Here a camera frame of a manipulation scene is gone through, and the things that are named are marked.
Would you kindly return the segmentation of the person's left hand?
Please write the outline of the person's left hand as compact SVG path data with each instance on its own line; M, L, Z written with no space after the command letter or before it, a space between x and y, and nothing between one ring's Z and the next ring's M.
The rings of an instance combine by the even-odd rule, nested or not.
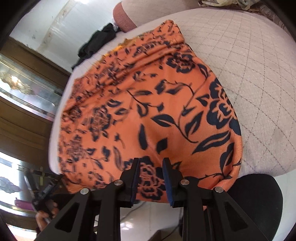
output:
M51 210L53 218L58 214L58 204L53 202L53 208ZM44 211L38 211L36 214L36 222L40 231L43 231L44 228L48 225L46 218L49 217L49 214Z

